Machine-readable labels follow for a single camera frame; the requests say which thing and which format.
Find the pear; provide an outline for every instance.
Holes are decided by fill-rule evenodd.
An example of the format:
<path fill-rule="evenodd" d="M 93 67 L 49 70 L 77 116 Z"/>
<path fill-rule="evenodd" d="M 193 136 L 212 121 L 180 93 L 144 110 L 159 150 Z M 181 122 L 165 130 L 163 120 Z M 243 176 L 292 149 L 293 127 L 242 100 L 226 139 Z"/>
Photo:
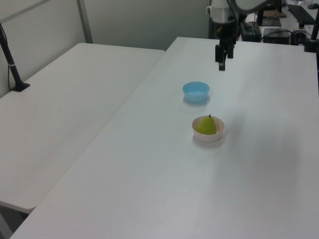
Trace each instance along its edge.
<path fill-rule="evenodd" d="M 214 118 L 210 115 L 205 117 L 203 121 L 197 125 L 196 131 L 202 134 L 216 134 L 217 128 Z"/>

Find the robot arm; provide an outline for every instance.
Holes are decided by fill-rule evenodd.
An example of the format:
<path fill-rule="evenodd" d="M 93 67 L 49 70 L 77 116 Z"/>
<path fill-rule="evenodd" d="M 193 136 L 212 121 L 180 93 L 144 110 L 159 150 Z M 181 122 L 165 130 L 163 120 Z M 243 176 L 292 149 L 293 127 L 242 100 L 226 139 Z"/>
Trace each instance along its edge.
<path fill-rule="evenodd" d="M 207 7 L 211 16 L 219 44 L 215 46 L 215 61 L 219 70 L 225 70 L 226 57 L 233 58 L 236 44 L 239 14 L 258 11 L 275 0 L 212 0 Z"/>

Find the wall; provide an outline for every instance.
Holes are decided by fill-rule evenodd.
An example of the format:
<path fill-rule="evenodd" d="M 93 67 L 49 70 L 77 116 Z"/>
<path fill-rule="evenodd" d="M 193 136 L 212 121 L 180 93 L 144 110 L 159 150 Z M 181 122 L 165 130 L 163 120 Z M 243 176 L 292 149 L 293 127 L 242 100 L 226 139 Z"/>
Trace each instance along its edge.
<path fill-rule="evenodd" d="M 50 0 L 2 26 L 23 81 L 77 43 L 85 42 L 76 0 Z M 0 97 L 7 92 L 7 62 L 0 50 Z"/>
<path fill-rule="evenodd" d="M 167 50 L 208 38 L 209 0 L 84 0 L 94 43 Z"/>

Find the white table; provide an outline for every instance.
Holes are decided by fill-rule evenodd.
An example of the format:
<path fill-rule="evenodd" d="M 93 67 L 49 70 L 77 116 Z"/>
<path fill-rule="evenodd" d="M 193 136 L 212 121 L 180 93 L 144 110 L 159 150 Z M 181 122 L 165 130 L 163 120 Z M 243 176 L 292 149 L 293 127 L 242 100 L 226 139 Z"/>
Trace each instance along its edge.
<path fill-rule="evenodd" d="M 293 4 L 293 5 L 300 5 L 302 6 L 314 19 L 316 18 L 318 9 L 308 9 L 308 5 L 312 3 L 319 3 L 319 0 L 303 0 L 303 1 L 295 1 L 295 0 L 287 0 L 287 4 Z M 297 22 L 297 19 L 294 17 L 294 15 L 288 11 L 288 7 L 284 6 L 282 7 L 282 12 L 284 12 L 287 17 L 280 18 L 280 22 L 282 26 L 260 26 L 260 31 L 262 33 L 262 36 L 264 36 L 264 29 L 265 28 L 285 28 L 289 31 L 298 30 L 299 23 Z M 254 14 L 250 14 L 246 18 L 246 22 L 254 21 Z M 314 25 L 305 25 L 304 30 L 307 31 L 310 35 L 313 32 Z"/>
<path fill-rule="evenodd" d="M 30 213 L 163 51 L 78 44 L 0 99 L 0 205 Z"/>
<path fill-rule="evenodd" d="M 315 54 L 238 42 L 222 72 L 217 42 L 178 38 L 12 239 L 317 239 Z M 183 100 L 194 80 L 208 102 Z M 193 138 L 207 114 L 218 142 Z"/>

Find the electronic equipment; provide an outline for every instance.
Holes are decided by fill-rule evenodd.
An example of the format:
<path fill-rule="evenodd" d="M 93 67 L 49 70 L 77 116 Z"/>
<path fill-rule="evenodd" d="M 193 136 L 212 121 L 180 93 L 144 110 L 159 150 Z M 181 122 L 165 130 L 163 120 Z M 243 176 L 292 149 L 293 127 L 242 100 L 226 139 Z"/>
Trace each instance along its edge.
<path fill-rule="evenodd" d="M 289 45 L 290 33 L 284 28 L 265 28 L 264 43 Z"/>
<path fill-rule="evenodd" d="M 302 6 L 288 4 L 287 7 L 299 23 L 314 25 L 314 18 Z"/>
<path fill-rule="evenodd" d="M 240 23 L 239 30 L 243 41 L 261 41 L 261 31 L 256 22 L 242 22 Z"/>

